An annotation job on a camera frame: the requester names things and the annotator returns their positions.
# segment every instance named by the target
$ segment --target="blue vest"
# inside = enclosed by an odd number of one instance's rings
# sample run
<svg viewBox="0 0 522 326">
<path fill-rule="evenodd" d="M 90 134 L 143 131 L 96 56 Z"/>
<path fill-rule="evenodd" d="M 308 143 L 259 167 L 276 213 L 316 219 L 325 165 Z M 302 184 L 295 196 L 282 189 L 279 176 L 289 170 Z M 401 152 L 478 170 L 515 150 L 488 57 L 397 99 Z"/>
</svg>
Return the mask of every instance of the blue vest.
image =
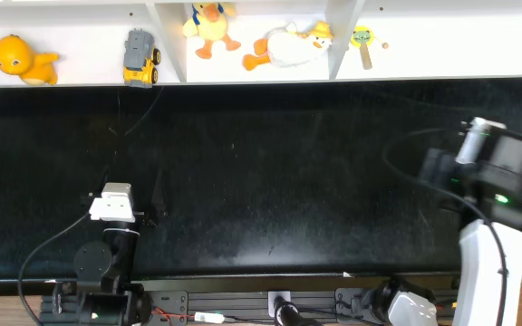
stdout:
<svg viewBox="0 0 522 326">
<path fill-rule="evenodd" d="M 225 9 L 223 8 L 223 6 L 221 4 L 218 4 L 218 11 L 221 14 L 225 13 Z M 199 26 L 200 25 L 200 21 L 197 18 L 197 14 L 198 14 L 197 8 L 195 8 L 195 5 L 193 5 L 192 6 L 192 20 L 193 20 L 193 22 L 195 22 L 196 26 Z"/>
</svg>

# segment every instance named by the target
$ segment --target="black tabletop surface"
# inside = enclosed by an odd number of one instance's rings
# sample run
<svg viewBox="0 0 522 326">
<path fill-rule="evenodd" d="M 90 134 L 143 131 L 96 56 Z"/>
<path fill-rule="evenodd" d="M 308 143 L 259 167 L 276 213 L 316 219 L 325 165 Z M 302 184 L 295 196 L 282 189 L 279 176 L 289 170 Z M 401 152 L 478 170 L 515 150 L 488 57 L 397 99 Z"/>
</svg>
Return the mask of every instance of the black tabletop surface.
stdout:
<svg viewBox="0 0 522 326">
<path fill-rule="evenodd" d="M 522 132 L 522 79 L 0 90 L 0 279 L 75 221 L 105 165 L 150 200 L 158 170 L 169 217 L 142 229 L 135 277 L 459 270 L 459 221 L 382 164 L 382 146 L 473 116 Z M 120 95 L 121 106 L 118 106 Z M 429 145 L 392 153 L 416 173 Z M 70 276 L 85 222 L 26 273 Z"/>
</svg>

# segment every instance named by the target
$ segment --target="white shelf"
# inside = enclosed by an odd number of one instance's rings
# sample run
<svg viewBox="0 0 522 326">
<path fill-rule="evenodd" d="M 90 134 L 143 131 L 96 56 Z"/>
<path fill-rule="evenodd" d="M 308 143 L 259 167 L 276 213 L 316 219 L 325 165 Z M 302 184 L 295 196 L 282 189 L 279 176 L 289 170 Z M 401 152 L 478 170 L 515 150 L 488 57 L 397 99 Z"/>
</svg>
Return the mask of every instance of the white shelf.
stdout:
<svg viewBox="0 0 522 326">
<path fill-rule="evenodd" d="M 369 47 L 373 68 L 365 71 L 359 50 L 351 46 L 337 79 L 522 76 L 522 3 L 433 4 L 371 1 L 358 25 L 370 27 L 390 47 L 374 42 Z"/>
<path fill-rule="evenodd" d="M 522 1 L 516 0 L 240 0 L 229 35 L 241 42 L 228 52 L 215 43 L 213 58 L 195 51 L 182 25 L 192 15 L 182 0 L 0 0 L 0 38 L 17 34 L 38 52 L 56 52 L 58 86 L 122 85 L 128 31 L 152 33 L 162 52 L 159 84 L 324 82 L 522 76 Z M 253 43 L 274 28 L 296 23 L 331 26 L 333 45 L 314 62 L 280 69 L 243 68 Z M 390 47 L 370 47 L 373 69 L 347 44 L 357 24 Z M 0 87 L 25 86 L 0 72 Z"/>
<path fill-rule="evenodd" d="M 128 31 L 155 33 L 146 5 L 0 7 L 0 38 L 19 35 L 36 51 L 60 54 L 57 86 L 122 85 Z M 157 48 L 162 48 L 159 39 Z M 178 82 L 163 55 L 159 84 Z M 0 86 L 26 86 L 0 71 Z"/>
</svg>

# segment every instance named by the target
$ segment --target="yellow and gray toy truck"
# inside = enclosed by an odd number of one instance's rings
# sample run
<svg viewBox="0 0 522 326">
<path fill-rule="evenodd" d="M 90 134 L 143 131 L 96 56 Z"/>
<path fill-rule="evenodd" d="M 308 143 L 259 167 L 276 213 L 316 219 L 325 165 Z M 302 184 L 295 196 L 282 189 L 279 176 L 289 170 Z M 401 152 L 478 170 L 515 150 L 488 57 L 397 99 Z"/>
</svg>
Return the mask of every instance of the yellow and gray toy truck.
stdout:
<svg viewBox="0 0 522 326">
<path fill-rule="evenodd" d="M 160 51 L 154 46 L 154 37 L 142 30 L 129 31 L 124 47 L 124 84 L 151 88 L 159 80 L 156 65 L 160 63 Z"/>
</svg>

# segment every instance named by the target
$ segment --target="toy wheel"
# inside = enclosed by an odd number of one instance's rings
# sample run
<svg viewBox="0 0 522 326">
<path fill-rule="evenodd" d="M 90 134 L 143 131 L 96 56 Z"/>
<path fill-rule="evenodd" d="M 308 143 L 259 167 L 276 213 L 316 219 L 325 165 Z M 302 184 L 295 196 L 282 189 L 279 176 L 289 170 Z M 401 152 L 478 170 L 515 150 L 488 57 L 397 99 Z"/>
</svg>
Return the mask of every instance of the toy wheel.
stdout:
<svg viewBox="0 0 522 326">
<path fill-rule="evenodd" d="M 156 83 L 159 81 L 159 71 L 156 69 L 152 69 L 152 83 Z"/>
<path fill-rule="evenodd" d="M 160 50 L 157 48 L 152 52 L 152 62 L 154 62 L 155 65 L 160 63 Z"/>
</svg>

